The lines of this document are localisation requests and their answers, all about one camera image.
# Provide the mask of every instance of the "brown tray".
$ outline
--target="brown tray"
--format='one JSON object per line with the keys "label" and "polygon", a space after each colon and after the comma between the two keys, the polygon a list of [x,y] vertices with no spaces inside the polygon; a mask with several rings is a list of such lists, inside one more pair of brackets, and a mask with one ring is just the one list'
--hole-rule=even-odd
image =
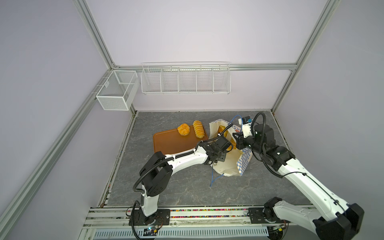
{"label": "brown tray", "polygon": [[195,129],[193,128],[193,125],[189,127],[190,132],[186,136],[180,135],[177,129],[155,133],[153,135],[154,151],[161,151],[163,154],[174,154],[196,147],[196,144],[200,140],[208,140],[208,136],[205,130],[205,136],[203,138],[198,138],[195,135]]}

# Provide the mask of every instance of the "white wire basket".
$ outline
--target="white wire basket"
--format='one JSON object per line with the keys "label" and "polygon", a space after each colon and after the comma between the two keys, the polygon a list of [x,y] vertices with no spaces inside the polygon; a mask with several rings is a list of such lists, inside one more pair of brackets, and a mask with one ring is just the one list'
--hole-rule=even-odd
{"label": "white wire basket", "polygon": [[144,94],[215,94],[231,92],[228,64],[144,67]]}
{"label": "white wire basket", "polygon": [[139,85],[136,71],[113,70],[96,97],[104,110],[128,111]]}

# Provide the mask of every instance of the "white paper bag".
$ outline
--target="white paper bag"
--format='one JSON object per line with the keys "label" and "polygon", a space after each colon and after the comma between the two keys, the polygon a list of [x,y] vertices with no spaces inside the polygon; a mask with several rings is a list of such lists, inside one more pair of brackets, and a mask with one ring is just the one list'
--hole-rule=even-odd
{"label": "white paper bag", "polygon": [[[223,125],[227,127],[229,122],[219,119],[216,121],[213,121],[209,124],[209,138],[217,137],[217,130],[220,125]],[[230,141],[233,139],[235,142],[236,140],[233,138],[232,133],[234,132],[240,132],[241,129],[233,125],[230,129],[227,130],[228,135],[227,139]],[[245,168],[247,167],[249,161],[251,160],[252,152],[249,148],[244,148],[242,150],[233,149],[232,151],[228,152],[225,161],[221,162],[218,161],[217,165],[213,166],[214,170],[219,174],[224,174],[224,176],[241,176],[243,175]]]}

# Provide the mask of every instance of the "gray marble floor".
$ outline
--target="gray marble floor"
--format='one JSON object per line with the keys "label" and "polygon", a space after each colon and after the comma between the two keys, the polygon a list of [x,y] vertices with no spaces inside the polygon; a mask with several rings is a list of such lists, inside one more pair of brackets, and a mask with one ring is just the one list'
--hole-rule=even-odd
{"label": "gray marble floor", "polygon": [[[209,133],[209,123],[224,119],[231,121],[235,115],[251,116],[256,112],[159,112],[139,113],[120,163],[108,205],[131,206],[140,194],[132,190],[139,178],[139,170],[154,153],[153,134],[173,129],[184,122],[199,119]],[[265,112],[267,124],[275,132],[278,145],[284,141],[270,112]],[[221,177],[209,187],[212,168],[195,165],[175,173],[164,192],[159,196],[159,206],[202,205],[263,205],[272,197],[281,197],[291,204],[309,204],[308,199],[287,179],[280,179],[268,172],[261,162],[252,157],[244,174],[239,177]]]}

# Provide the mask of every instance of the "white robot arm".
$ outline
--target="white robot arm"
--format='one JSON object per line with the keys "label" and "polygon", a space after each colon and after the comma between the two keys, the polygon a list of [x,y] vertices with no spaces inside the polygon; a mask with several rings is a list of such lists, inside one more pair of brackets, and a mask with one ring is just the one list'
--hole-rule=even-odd
{"label": "white robot arm", "polygon": [[[273,130],[265,124],[265,116],[263,124],[254,125],[258,115],[263,116],[263,113],[257,114],[252,123],[249,117],[241,119],[242,132],[233,134],[236,147],[248,147],[259,153],[261,161],[272,174],[287,178],[316,207],[303,209],[274,197],[264,205],[265,220],[271,223],[277,219],[293,222],[316,233],[321,240],[352,239],[360,230],[363,209],[338,197],[310,174],[287,148],[276,145]],[[220,135],[214,140],[200,142],[196,148],[178,154],[157,152],[151,157],[134,186],[134,190],[142,194],[141,210],[145,216],[156,213],[159,194],[166,188],[172,174],[195,164],[211,165],[224,161],[226,149],[231,143]],[[139,183],[142,183],[142,189],[136,188]]]}

